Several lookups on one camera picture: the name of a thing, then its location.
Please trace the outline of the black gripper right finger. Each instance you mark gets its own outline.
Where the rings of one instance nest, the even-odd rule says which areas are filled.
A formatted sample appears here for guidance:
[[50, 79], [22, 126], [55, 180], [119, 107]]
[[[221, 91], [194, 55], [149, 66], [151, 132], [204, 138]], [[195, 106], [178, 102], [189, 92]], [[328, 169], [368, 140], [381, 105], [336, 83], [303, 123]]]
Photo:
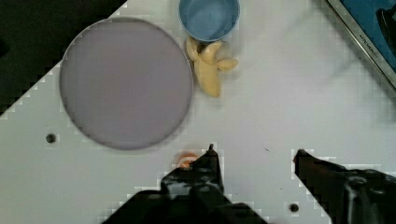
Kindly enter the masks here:
[[330, 217], [332, 224], [396, 224], [393, 175], [374, 169], [347, 169], [300, 149], [295, 174]]

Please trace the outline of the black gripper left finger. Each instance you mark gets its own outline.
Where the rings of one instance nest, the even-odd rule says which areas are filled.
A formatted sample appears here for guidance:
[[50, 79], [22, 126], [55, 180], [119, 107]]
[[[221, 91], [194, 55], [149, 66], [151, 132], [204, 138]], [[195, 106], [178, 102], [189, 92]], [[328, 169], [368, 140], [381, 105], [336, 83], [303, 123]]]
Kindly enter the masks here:
[[158, 190], [142, 190], [102, 224], [268, 224], [224, 194], [219, 155], [210, 146], [187, 168], [176, 168]]

